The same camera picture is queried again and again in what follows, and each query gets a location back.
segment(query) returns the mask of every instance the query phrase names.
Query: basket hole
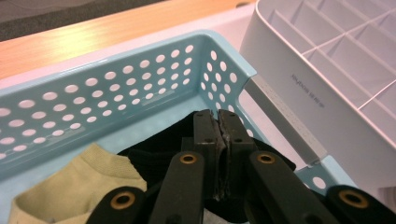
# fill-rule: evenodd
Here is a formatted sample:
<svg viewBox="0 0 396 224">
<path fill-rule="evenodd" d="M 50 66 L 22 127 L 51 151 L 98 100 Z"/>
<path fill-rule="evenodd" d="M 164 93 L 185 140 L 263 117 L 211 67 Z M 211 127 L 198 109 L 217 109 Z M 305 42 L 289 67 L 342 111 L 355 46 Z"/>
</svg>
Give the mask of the basket hole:
<svg viewBox="0 0 396 224">
<path fill-rule="evenodd" d="M 145 87 L 144 87 L 145 91 L 149 91 L 149 90 L 151 90 L 151 88 L 152 88 L 152 84 L 151 83 L 146 84 Z"/>
<path fill-rule="evenodd" d="M 179 54 L 180 54 L 180 50 L 175 49 L 174 51 L 172 51 L 171 57 L 172 58 L 176 58 Z"/>
<path fill-rule="evenodd" d="M 238 77 L 236 76 L 235 73 L 231 73 L 231 74 L 230 74 L 230 80 L 231 80 L 231 82 L 233 82 L 233 83 L 236 83 L 236 81 L 238 81 Z"/>
<path fill-rule="evenodd" d="M 186 78 L 186 79 L 184 79 L 184 81 L 183 81 L 183 85 L 187 85 L 187 84 L 189 84 L 189 82 L 190 82 L 190 79 L 189 79 L 189 78 Z"/>
<path fill-rule="evenodd" d="M 74 118 L 74 115 L 68 114 L 68 115 L 65 115 L 65 116 L 62 118 L 62 120 L 64 120 L 64 121 L 70 121 L 70 120 L 72 120 L 73 118 Z"/>
<path fill-rule="evenodd" d="M 81 114 L 89 114 L 91 113 L 91 109 L 89 107 L 85 107 L 81 109 Z"/>
<path fill-rule="evenodd" d="M 105 117 L 110 116 L 111 113 L 112 113 L 111 110 L 106 110 L 105 112 L 103 112 L 103 116 L 105 116 Z"/>
<path fill-rule="evenodd" d="M 103 95 L 102 91 L 94 91 L 92 93 L 92 97 L 95 97 L 95 98 L 101 97 L 102 95 Z"/>
<path fill-rule="evenodd" d="M 46 138 L 44 138 L 44 137 L 39 137 L 39 138 L 33 140 L 33 142 L 36 144 L 41 144 L 41 143 L 44 143 L 45 141 L 46 141 Z"/>
<path fill-rule="evenodd" d="M 178 68 L 178 65 L 179 65 L 179 63 L 172 63 L 171 68 L 172 68 L 173 70 L 175 70 L 175 69 Z"/>
<path fill-rule="evenodd" d="M 96 79 L 96 78 L 94 78 L 94 77 L 88 78 L 88 79 L 85 81 L 85 85 L 87 85 L 87 86 L 94 86 L 94 85 L 96 85 L 97 83 L 98 83 L 98 79 Z"/>
<path fill-rule="evenodd" d="M 231 112 L 235 112 L 232 105 L 228 105 L 228 110 L 230 110 Z"/>
<path fill-rule="evenodd" d="M 11 111 L 7 108 L 0 108 L 0 117 L 5 117 L 9 115 Z"/>
<path fill-rule="evenodd" d="M 131 65 L 127 65 L 122 69 L 123 74 L 130 74 L 132 71 L 134 71 L 134 68 Z"/>
<path fill-rule="evenodd" d="M 55 136 L 55 137 L 61 136 L 62 134 L 64 134 L 63 130 L 57 130 L 57 131 L 52 133 L 52 135 Z"/>
<path fill-rule="evenodd" d="M 129 92 L 129 94 L 132 95 L 132 96 L 134 96 L 134 95 L 136 95 L 138 92 L 139 92 L 139 90 L 133 89 L 133 90 L 131 90 L 131 91 Z"/>
<path fill-rule="evenodd" d="M 126 105 L 119 105 L 118 110 L 124 110 L 126 108 Z"/>
<path fill-rule="evenodd" d="M 192 62 L 192 58 L 188 58 L 184 61 L 184 64 L 189 65 Z"/>
<path fill-rule="evenodd" d="M 225 102 L 225 96 L 221 93 L 219 97 L 220 97 L 220 100 L 224 103 Z"/>
<path fill-rule="evenodd" d="M 253 137 L 253 131 L 251 131 L 250 129 L 247 129 L 247 134 L 250 136 L 250 137 Z"/>
<path fill-rule="evenodd" d="M 74 99 L 73 103 L 75 103 L 75 105 L 81 105 L 82 103 L 85 102 L 85 98 L 84 97 L 77 97 L 76 99 Z"/>
<path fill-rule="evenodd" d="M 111 80 L 111 79 L 115 78 L 116 75 L 117 74 L 115 72 L 108 72 L 108 73 L 105 74 L 105 79 Z"/>
<path fill-rule="evenodd" d="M 230 93 L 230 92 L 231 92 L 231 87 L 230 87 L 230 85 L 224 84 L 224 90 L 225 90 L 225 92 Z"/>
<path fill-rule="evenodd" d="M 43 124 L 43 128 L 51 129 L 55 127 L 56 123 L 54 121 L 48 121 Z"/>
<path fill-rule="evenodd" d="M 12 128 L 17 128 L 17 127 L 21 127 L 24 124 L 24 121 L 22 119 L 14 119 L 12 121 L 9 122 L 9 127 Z"/>
<path fill-rule="evenodd" d="M 79 127 L 81 127 L 80 123 L 74 123 L 74 124 L 70 125 L 70 129 L 73 129 L 73 130 L 78 129 Z"/>
<path fill-rule="evenodd" d="M 33 100 L 24 100 L 24 101 L 20 101 L 19 106 L 20 108 L 30 108 L 33 107 L 35 105 L 35 101 Z"/>
<path fill-rule="evenodd" d="M 87 118 L 87 122 L 89 122 L 89 123 L 92 123 L 92 122 L 95 122 L 95 121 L 96 121 L 96 117 L 95 116 Z"/>
<path fill-rule="evenodd" d="M 149 60 L 143 60 L 143 61 L 140 63 L 140 67 L 141 67 L 141 68 L 147 68 L 147 67 L 149 67 Z"/>
<path fill-rule="evenodd" d="M 26 145 L 20 145 L 20 146 L 14 147 L 12 150 L 14 150 L 14 151 L 24 151 L 26 148 L 27 148 Z"/>
<path fill-rule="evenodd" d="M 164 94 L 166 92 L 166 88 L 162 88 L 158 91 L 159 94 Z"/>
<path fill-rule="evenodd" d="M 219 73 L 216 73 L 216 81 L 221 82 L 221 75 Z"/>
<path fill-rule="evenodd" d="M 317 186 L 319 189 L 325 189 L 326 188 L 326 183 L 324 180 L 318 176 L 315 176 L 312 181 L 314 182 L 315 186 Z"/>
<path fill-rule="evenodd" d="M 34 134 L 35 134 L 35 130 L 34 129 L 28 129 L 28 130 L 23 131 L 23 133 L 22 133 L 22 135 L 26 136 L 26 137 L 32 136 Z"/>
<path fill-rule="evenodd" d="M 209 72 L 211 72 L 212 69 L 213 69 L 212 64 L 211 63 L 207 63 L 206 66 L 207 66 L 207 70 L 209 70 Z"/>
<path fill-rule="evenodd" d="M 221 63 L 220 63 L 220 68 L 221 68 L 221 70 L 222 70 L 223 72 L 225 72 L 225 70 L 227 70 L 227 63 L 221 62 Z"/>
<path fill-rule="evenodd" d="M 63 111 L 63 110 L 65 110 L 67 108 L 67 106 L 66 105 L 56 105 L 56 106 L 54 106 L 53 107 L 53 110 L 54 111 L 57 111 L 57 112 L 60 112 L 60 111 Z"/>
<path fill-rule="evenodd" d="M 209 81 L 209 76 L 207 75 L 207 73 L 204 73 L 204 79 L 205 81 Z"/>
<path fill-rule="evenodd" d="M 161 78 L 160 80 L 158 80 L 158 85 L 163 85 L 165 83 L 166 79 L 165 78 Z"/>
<path fill-rule="evenodd" d="M 66 86 L 64 88 L 64 91 L 67 92 L 67 93 L 76 92 L 76 91 L 78 91 L 78 86 L 76 86 L 76 85 L 68 85 L 68 86 Z"/>
<path fill-rule="evenodd" d="M 161 63 L 161 62 L 163 62 L 163 60 L 165 60 L 165 55 L 160 54 L 157 56 L 157 59 L 155 60 L 155 62 Z"/>
<path fill-rule="evenodd" d="M 217 91 L 218 90 L 218 86 L 216 86 L 215 83 L 212 83 L 212 90 L 213 91 Z"/>
<path fill-rule="evenodd" d="M 188 69 L 184 70 L 183 74 L 184 74 L 184 76 L 188 76 L 190 73 L 191 73 L 191 69 L 188 68 Z"/>
<path fill-rule="evenodd" d="M 149 79 L 150 77 L 151 77 L 151 73 L 145 73 L 145 74 L 143 74 L 142 79 L 143 79 L 143 80 L 147 80 L 147 79 Z"/>
<path fill-rule="evenodd" d="M 134 100 L 132 100 L 132 104 L 133 105 L 137 105 L 137 104 L 139 104 L 140 103 L 140 99 L 134 99 Z"/>
<path fill-rule="evenodd" d="M 159 68 L 158 70 L 157 70 L 157 74 L 158 75 L 162 75 L 164 72 L 165 72 L 165 68 L 164 67 L 161 67 L 161 68 Z"/>
<path fill-rule="evenodd" d="M 121 101 L 123 99 L 123 95 L 116 95 L 115 97 L 114 97 L 114 101 L 115 102 L 119 102 L 119 101 Z"/>
<path fill-rule="evenodd" d="M 193 49 L 194 49 L 194 46 L 193 46 L 193 45 L 188 45 L 188 46 L 186 47 L 186 53 L 192 52 Z"/>
<path fill-rule="evenodd" d="M 120 85 L 119 84 L 113 84 L 110 86 L 110 90 L 111 91 L 117 91 L 120 89 Z"/>
<path fill-rule="evenodd" d="M 132 85 L 134 85 L 136 83 L 136 79 L 134 79 L 134 78 L 129 78 L 128 80 L 126 80 L 126 84 L 128 85 L 128 86 L 132 86 Z"/>
<path fill-rule="evenodd" d="M 6 137 L 0 140 L 0 144 L 2 145 L 10 145 L 15 142 L 15 138 L 13 137 Z"/>
<path fill-rule="evenodd" d="M 174 84 L 171 86 L 171 89 L 172 89 L 172 90 L 175 90 L 177 87 L 178 87 L 178 84 L 177 84 L 177 83 L 174 83 Z"/>
<path fill-rule="evenodd" d="M 146 99 L 148 99 L 148 100 L 149 100 L 149 99 L 151 99 L 153 96 L 154 96 L 154 94 L 153 94 L 153 93 L 149 93 L 149 94 L 147 94 L 147 95 L 146 95 Z"/>
<path fill-rule="evenodd" d="M 213 59 L 213 61 L 215 61 L 218 58 L 218 54 L 214 50 L 212 50 L 210 52 L 210 57 Z"/>
<path fill-rule="evenodd" d="M 98 104 L 98 107 L 100 107 L 100 108 L 103 108 L 103 107 L 106 107 L 106 106 L 107 106 L 107 101 L 101 101 Z"/>
<path fill-rule="evenodd" d="M 47 101 L 55 100 L 58 97 L 58 94 L 56 92 L 50 91 L 47 92 L 43 95 L 43 99 Z"/>
<path fill-rule="evenodd" d="M 172 80 L 176 80 L 178 78 L 178 73 L 175 73 L 175 74 L 173 74 L 172 76 L 171 76 L 171 79 Z"/>
</svg>

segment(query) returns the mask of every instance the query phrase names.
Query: table surface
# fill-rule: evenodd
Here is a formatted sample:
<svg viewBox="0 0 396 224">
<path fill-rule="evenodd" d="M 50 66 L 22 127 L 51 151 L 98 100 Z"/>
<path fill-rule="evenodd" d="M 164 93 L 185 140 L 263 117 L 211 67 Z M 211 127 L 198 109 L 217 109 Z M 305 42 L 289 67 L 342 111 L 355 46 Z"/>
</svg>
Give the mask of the table surface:
<svg viewBox="0 0 396 224">
<path fill-rule="evenodd" d="M 220 13 L 255 0 L 169 0 L 0 42 L 0 79 Z"/>
</svg>

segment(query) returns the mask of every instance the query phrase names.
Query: light blue plastic basket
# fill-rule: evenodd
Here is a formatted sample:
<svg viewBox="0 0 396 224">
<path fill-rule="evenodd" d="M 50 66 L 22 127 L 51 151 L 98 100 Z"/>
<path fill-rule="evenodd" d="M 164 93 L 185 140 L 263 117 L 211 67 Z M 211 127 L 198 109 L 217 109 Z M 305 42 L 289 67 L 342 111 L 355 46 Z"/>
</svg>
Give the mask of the light blue plastic basket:
<svg viewBox="0 0 396 224">
<path fill-rule="evenodd" d="M 199 31 L 0 90 L 0 206 L 91 142 L 117 153 L 194 110 L 234 111 L 267 142 L 238 103 L 255 74 L 220 35 Z M 313 176 L 335 183 L 320 165 L 300 176 L 313 189 Z"/>
</svg>

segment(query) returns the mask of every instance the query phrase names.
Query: black fabric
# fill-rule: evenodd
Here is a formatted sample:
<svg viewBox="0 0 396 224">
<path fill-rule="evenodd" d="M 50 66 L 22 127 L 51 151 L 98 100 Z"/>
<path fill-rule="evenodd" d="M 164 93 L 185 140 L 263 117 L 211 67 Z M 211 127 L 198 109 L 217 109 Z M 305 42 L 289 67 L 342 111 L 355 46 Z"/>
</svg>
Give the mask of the black fabric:
<svg viewBox="0 0 396 224">
<path fill-rule="evenodd" d="M 182 138 L 193 137 L 194 113 L 190 113 L 186 118 L 162 132 L 119 153 L 119 155 L 128 156 L 137 172 L 147 181 L 148 189 L 164 179 L 170 161 L 181 150 Z M 277 150 L 257 139 L 253 138 L 253 140 L 258 150 L 277 154 L 284 159 L 291 170 L 295 169 L 295 164 Z M 228 199 L 220 202 L 214 199 L 205 200 L 205 208 L 232 223 L 248 221 L 244 210 L 244 199 Z"/>
<path fill-rule="evenodd" d="M 5 21 L 0 23 L 0 41 L 31 35 L 161 1 L 163 0 L 96 0 L 79 7 L 70 7 L 14 21 Z"/>
</svg>

